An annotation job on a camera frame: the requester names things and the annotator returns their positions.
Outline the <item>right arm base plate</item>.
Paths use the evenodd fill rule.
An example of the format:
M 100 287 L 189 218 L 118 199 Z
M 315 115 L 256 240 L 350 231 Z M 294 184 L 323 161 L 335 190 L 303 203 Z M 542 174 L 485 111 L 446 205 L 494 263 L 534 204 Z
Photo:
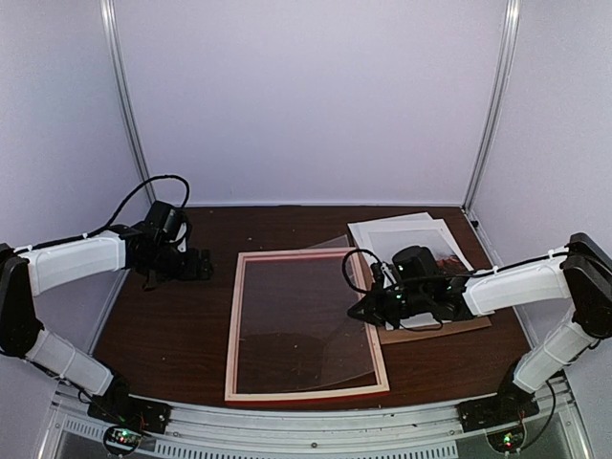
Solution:
M 496 396 L 468 400 L 457 405 L 457 409 L 464 432 L 517 423 L 522 418 L 539 413 L 534 401 L 502 400 Z

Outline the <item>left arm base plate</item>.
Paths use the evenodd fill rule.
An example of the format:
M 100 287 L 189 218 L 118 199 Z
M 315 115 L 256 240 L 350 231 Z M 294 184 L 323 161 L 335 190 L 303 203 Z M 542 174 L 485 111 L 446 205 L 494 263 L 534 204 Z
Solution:
M 128 396 L 121 401 L 94 397 L 87 409 L 89 417 L 146 433 L 164 434 L 171 414 L 169 404 Z

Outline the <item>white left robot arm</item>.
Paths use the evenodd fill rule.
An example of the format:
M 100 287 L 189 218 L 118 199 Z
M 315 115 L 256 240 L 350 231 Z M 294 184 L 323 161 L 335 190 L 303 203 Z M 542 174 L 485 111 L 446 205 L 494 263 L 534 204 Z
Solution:
M 1 247 L 1 352 L 29 361 L 93 396 L 118 425 L 137 417 L 137 403 L 115 386 L 119 376 L 105 364 L 51 332 L 36 316 L 35 297 L 99 273 L 135 271 L 154 289 L 169 280 L 208 280 L 210 253 L 191 248 L 186 213 L 155 202 L 142 221 L 108 224 L 59 242 L 14 249 Z

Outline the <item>red landscape photo print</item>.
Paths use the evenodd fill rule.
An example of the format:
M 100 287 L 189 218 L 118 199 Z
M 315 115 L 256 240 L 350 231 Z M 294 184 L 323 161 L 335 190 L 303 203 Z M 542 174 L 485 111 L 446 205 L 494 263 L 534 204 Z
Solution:
M 405 262 L 399 252 L 420 247 L 430 251 L 436 268 L 434 273 L 465 273 L 472 265 L 459 248 L 447 224 L 442 219 L 434 219 L 429 227 L 398 232 L 374 232 L 369 242 L 378 258 L 384 263 L 387 277 L 385 287 L 391 286 L 411 275 L 426 275 L 426 268 L 417 262 Z

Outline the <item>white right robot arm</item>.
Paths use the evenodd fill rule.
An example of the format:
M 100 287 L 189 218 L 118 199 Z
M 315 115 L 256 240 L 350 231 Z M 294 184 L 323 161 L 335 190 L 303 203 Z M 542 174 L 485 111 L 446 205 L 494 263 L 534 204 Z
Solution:
M 545 255 L 466 273 L 444 273 L 430 249 L 411 246 L 393 256 L 390 270 L 395 278 L 386 285 L 382 261 L 371 264 L 373 283 L 358 290 L 350 318 L 399 328 L 422 314 L 438 323 L 465 321 L 521 304 L 571 300 L 568 317 L 509 368 L 490 404 L 499 422 L 511 421 L 552 376 L 611 336 L 611 259 L 582 232 Z

